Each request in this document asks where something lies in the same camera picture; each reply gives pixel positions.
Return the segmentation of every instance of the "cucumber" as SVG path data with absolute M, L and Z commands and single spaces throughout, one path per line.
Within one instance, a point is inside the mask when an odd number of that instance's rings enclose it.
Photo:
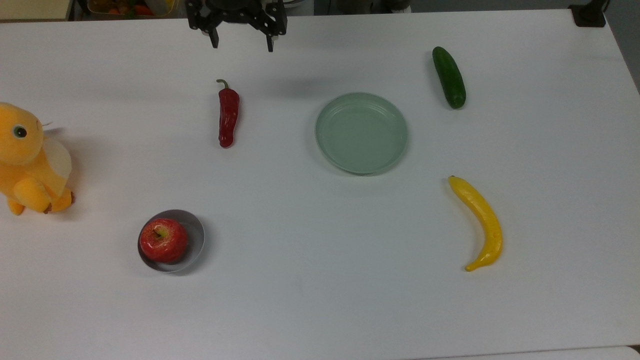
M 460 109 L 467 100 L 467 91 L 456 61 L 453 60 L 449 52 L 440 46 L 433 48 L 432 56 L 444 97 L 447 98 L 447 102 L 452 108 Z

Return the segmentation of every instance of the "stuffed animal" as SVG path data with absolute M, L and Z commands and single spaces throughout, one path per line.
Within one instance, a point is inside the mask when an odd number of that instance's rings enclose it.
M 71 156 L 56 140 L 44 136 L 32 113 L 0 102 L 0 192 L 12 213 L 27 207 L 40 213 L 61 211 L 74 202 L 66 188 Z

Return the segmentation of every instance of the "bowl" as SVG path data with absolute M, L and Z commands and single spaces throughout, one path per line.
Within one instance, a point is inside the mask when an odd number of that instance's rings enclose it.
M 184 210 L 173 209 L 163 211 L 145 223 L 142 229 L 147 226 L 147 224 L 157 218 L 170 218 L 178 221 L 187 232 L 187 247 L 184 249 L 184 253 L 180 257 L 180 259 L 172 262 L 172 263 L 159 263 L 157 261 L 153 261 L 149 259 L 140 248 L 140 235 L 138 235 L 138 254 L 140 254 L 140 258 L 145 262 L 150 268 L 160 271 L 160 272 L 177 272 L 187 268 L 189 265 L 192 265 L 198 256 L 200 255 L 202 248 L 204 247 L 204 228 L 202 227 L 202 223 L 198 220 L 198 218 Z
M 339 96 L 316 121 L 316 142 L 325 158 L 353 174 L 390 169 L 404 154 L 407 138 L 400 110 L 374 94 Z

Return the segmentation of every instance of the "banana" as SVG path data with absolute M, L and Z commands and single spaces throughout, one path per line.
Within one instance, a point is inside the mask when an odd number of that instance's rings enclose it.
M 465 266 L 465 270 L 474 271 L 481 266 L 493 264 L 502 252 L 502 230 L 498 218 L 495 217 L 495 213 L 484 197 L 465 180 L 449 176 L 449 186 L 480 220 L 484 229 L 484 246 L 478 257 L 471 264 Z

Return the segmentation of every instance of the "apple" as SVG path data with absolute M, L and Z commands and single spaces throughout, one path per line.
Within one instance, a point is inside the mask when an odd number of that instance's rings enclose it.
M 187 247 L 187 231 L 170 218 L 151 220 L 140 234 L 140 249 L 149 260 L 171 263 L 180 259 Z

